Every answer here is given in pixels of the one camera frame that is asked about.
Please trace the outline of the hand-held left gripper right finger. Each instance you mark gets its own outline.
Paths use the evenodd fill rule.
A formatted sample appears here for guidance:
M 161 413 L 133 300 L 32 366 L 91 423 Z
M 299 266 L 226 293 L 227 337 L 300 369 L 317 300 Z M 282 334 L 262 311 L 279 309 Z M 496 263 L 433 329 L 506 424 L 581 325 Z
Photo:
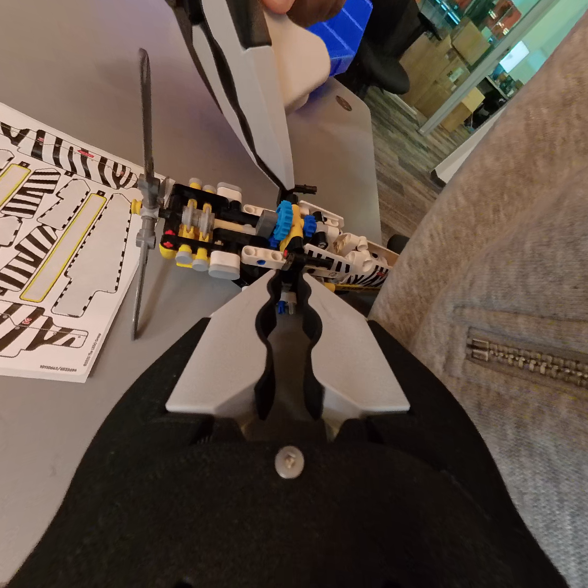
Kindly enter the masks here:
M 313 276 L 298 281 L 309 339 L 303 396 L 325 422 L 406 413 L 410 404 L 367 320 Z

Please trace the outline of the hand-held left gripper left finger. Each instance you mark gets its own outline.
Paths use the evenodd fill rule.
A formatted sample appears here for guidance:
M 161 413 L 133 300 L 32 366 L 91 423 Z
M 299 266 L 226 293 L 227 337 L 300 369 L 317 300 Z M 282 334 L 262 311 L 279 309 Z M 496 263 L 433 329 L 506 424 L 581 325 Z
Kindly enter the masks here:
M 265 420 L 275 399 L 269 334 L 282 280 L 270 270 L 210 317 L 166 410 L 233 420 Z

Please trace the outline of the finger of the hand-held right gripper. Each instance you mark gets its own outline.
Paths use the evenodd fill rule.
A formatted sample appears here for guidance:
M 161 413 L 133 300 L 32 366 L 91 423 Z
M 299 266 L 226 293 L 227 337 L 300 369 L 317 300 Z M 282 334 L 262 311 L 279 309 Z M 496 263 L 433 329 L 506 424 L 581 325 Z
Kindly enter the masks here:
M 293 190 L 292 153 L 271 45 L 243 48 L 234 28 L 209 30 L 210 85 L 224 117 L 258 168 Z
M 269 178 L 276 179 L 258 153 L 251 126 L 239 103 L 236 82 L 219 44 L 205 22 L 192 27 L 192 47 L 217 106 L 256 166 Z

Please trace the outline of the lego propeller plane model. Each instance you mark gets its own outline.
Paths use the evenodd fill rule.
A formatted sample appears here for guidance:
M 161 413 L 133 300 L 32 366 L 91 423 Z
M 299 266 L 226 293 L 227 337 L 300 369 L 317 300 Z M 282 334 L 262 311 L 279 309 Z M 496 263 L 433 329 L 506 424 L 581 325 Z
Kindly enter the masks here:
M 276 210 L 243 205 L 239 188 L 218 184 L 189 186 L 155 175 L 152 154 L 151 65 L 146 49 L 139 49 L 144 171 L 138 188 L 142 200 L 134 200 L 131 213 L 141 217 L 136 236 L 140 250 L 131 339 L 138 337 L 139 318 L 149 253 L 156 248 L 156 226 L 164 222 L 159 251 L 178 267 L 206 272 L 240 286 L 249 286 L 259 275 L 280 269 L 287 254 L 305 252 L 332 258 L 331 271 L 305 266 L 331 291 L 377 291 L 384 284 L 399 254 L 344 232 L 342 217 L 301 201 L 293 190 L 281 190 Z M 280 313 L 295 311 L 295 289 L 282 290 Z

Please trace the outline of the person's right hand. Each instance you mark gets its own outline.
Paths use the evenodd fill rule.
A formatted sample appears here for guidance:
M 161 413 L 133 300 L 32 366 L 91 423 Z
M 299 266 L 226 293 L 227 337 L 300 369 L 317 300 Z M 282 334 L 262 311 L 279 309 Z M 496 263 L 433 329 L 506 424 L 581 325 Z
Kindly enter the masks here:
M 296 25 L 308 28 L 335 17 L 346 1 L 262 1 L 263 6 L 278 15 L 287 15 Z

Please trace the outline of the blue plastic bin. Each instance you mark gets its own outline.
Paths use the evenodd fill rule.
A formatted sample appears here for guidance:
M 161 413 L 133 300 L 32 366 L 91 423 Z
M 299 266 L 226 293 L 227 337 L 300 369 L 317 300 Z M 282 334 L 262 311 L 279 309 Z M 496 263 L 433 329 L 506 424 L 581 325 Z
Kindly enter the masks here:
M 372 9 L 371 1 L 346 1 L 336 16 L 307 28 L 327 47 L 330 77 L 344 73 L 355 58 Z

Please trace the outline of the black office chair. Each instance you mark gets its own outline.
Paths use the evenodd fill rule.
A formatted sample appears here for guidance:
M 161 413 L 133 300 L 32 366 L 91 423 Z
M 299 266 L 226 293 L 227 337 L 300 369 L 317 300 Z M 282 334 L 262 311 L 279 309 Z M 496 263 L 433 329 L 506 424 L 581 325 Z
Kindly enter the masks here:
M 394 95 L 410 89 L 409 76 L 399 60 L 367 41 L 360 44 L 348 75 L 346 87 L 361 98 L 371 86 Z

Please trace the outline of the stack of cardboard boxes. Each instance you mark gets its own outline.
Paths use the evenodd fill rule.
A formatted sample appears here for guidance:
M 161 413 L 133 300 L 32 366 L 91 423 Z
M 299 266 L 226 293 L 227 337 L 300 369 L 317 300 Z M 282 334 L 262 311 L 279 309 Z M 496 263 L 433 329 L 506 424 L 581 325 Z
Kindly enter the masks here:
M 403 101 L 429 119 L 470 77 L 489 42 L 469 19 L 443 40 L 421 35 L 401 58 L 410 80 Z

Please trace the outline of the zebra striped sticker sheet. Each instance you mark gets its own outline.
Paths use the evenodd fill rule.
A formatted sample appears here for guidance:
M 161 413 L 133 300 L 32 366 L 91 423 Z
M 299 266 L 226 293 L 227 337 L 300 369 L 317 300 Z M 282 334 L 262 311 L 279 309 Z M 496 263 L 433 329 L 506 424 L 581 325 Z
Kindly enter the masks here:
M 86 381 L 138 267 L 141 173 L 1 104 L 1 376 Z

